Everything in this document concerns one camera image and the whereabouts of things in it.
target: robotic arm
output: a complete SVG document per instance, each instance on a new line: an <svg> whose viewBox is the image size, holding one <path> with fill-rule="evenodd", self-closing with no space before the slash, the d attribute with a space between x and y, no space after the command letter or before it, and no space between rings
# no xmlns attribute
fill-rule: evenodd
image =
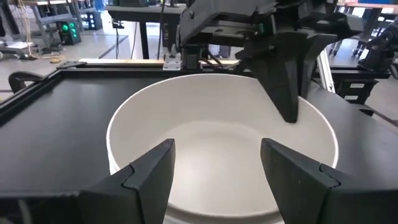
<svg viewBox="0 0 398 224"><path fill-rule="evenodd" d="M297 121L315 61L332 42L362 31L361 19L330 0L197 0L182 13L177 45L185 69L199 69L208 44L244 47L235 57L260 81L286 122Z"/></svg>
<svg viewBox="0 0 398 224"><path fill-rule="evenodd" d="M373 72L386 72L397 76L394 60L398 57L398 21L388 25L383 33L366 44L369 50L366 58L359 61L359 65Z"/></svg>

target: cable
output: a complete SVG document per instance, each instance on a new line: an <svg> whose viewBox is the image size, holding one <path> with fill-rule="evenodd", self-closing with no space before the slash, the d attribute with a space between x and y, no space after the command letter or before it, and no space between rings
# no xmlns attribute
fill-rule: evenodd
<svg viewBox="0 0 398 224"><path fill-rule="evenodd" d="M116 28L116 59L119 57L119 31L118 28Z"/></svg>
<svg viewBox="0 0 398 224"><path fill-rule="evenodd" d="M207 49L207 54L210 56L211 59L213 59L217 64L221 67L224 68L224 65L218 60L208 49Z"/></svg>
<svg viewBox="0 0 398 224"><path fill-rule="evenodd" d="M136 22L136 28L134 29L134 40L132 44L130 59L132 59L132 53L134 53L134 47L136 46L136 34L137 34L137 22Z"/></svg>
<svg viewBox="0 0 398 224"><path fill-rule="evenodd" d="M159 59L159 56L160 56L160 41L162 40L162 34L163 34L163 14L164 14L165 3L166 3L166 0L163 0L162 10L160 12L159 42L157 43L157 59Z"/></svg>
<svg viewBox="0 0 398 224"><path fill-rule="evenodd" d="M209 65L211 68L213 68L214 70L228 71L228 69L217 67L216 65L214 65L213 63L211 63L209 60L207 60L207 59L205 59L205 58L201 58L200 60L201 60L202 62L205 62L206 64L208 64L208 65Z"/></svg>
<svg viewBox="0 0 398 224"><path fill-rule="evenodd" d="M21 211L22 223L32 224L32 215L30 214L29 206L25 200L18 200L19 210Z"/></svg>
<svg viewBox="0 0 398 224"><path fill-rule="evenodd" d="M17 0L17 1L18 1L18 4L20 5L20 7L18 7L19 14L23 17L23 19L25 21L25 28L26 28L25 31L26 31L26 36L27 36L26 37L26 47L29 52L28 59L29 60L53 59L53 61L51 63L59 63L61 60L65 59L65 57L61 55L61 52L59 52L60 55L45 56L45 57L43 57L41 55L33 55L32 54L32 49L30 49L30 45L29 45L29 43L32 42L31 31L30 31L30 22L29 22L29 18L27 17L26 6L25 6L25 3L23 2L23 0Z"/></svg>

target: floor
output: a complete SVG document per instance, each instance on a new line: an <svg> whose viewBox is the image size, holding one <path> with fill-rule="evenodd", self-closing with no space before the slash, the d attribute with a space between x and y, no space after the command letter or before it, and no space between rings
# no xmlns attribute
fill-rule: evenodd
<svg viewBox="0 0 398 224"><path fill-rule="evenodd" d="M79 60L81 58L116 58L116 31L112 28L110 23L111 18L107 12L102 13L103 27L102 30L84 31L81 33L82 42L73 46L64 46L62 55L66 58L64 61ZM34 20L30 18L32 30L34 30ZM119 29L119 54L118 58L142 58L141 38L139 27L136 29L135 22L124 22L124 29ZM150 58L157 57L157 44L159 39L159 25L147 24L148 43ZM355 58L351 57L352 50L355 48L356 42L354 40L344 40L336 57L330 58L332 65L351 65L355 63ZM214 54L217 54L218 47L211 46L210 49ZM239 49L233 48L233 54ZM160 54L165 52L165 48L161 48ZM16 60L12 55L8 55L5 59L0 61L0 101L10 96L11 90L7 82L10 73L25 70L35 72L40 75L47 75L55 70L59 64L51 64L48 59L39 59L36 61L20 61ZM392 125L395 122L398 124L398 80L390 78L388 80L378 80L379 83L374 87L371 96L368 98L366 104L382 114L381 118L374 115L374 119L380 123L390 127L390 129L398 134L398 125Z"/></svg>

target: black metal bracket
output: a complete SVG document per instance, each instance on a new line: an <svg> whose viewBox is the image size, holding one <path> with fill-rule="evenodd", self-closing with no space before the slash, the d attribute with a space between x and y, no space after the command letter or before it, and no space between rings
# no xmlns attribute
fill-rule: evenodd
<svg viewBox="0 0 398 224"><path fill-rule="evenodd" d="M397 220L398 190L356 180L271 139L262 140L261 161L286 224Z"/></svg>
<svg viewBox="0 0 398 224"><path fill-rule="evenodd" d="M41 82L45 77L33 72L13 72L8 76L8 84L13 93L26 87L25 82Z"/></svg>
<svg viewBox="0 0 398 224"><path fill-rule="evenodd" d="M201 60L201 48L185 47L181 49L181 67L187 70L199 70Z"/></svg>
<svg viewBox="0 0 398 224"><path fill-rule="evenodd" d="M65 63L57 66L57 69L77 68L77 67L81 67L81 66L86 65L86 64L87 64L87 62L70 61L70 62L65 62Z"/></svg>
<svg viewBox="0 0 398 224"><path fill-rule="evenodd" d="M83 223L163 223L174 162L174 139L166 139L119 172L80 192Z"/></svg>

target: black table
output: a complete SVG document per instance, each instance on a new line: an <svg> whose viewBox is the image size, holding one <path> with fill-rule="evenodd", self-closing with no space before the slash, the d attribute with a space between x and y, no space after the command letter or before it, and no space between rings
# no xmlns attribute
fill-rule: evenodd
<svg viewBox="0 0 398 224"><path fill-rule="evenodd" d="M0 201L69 194L108 176L105 136L118 106L152 83L189 73L97 62L54 72L0 104ZM308 100L335 130L338 170L398 187L397 135L315 83Z"/></svg>
<svg viewBox="0 0 398 224"><path fill-rule="evenodd" d="M180 4L178 7L164 7L163 23L168 24L169 41L167 48L170 50L175 43L177 33L177 25L180 22L180 14L186 8L186 5ZM139 22L139 30L141 33L141 44L143 59L149 59L148 36L146 22L159 22L162 8L160 6L149 7L120 7L106 6L112 18L120 21Z"/></svg>

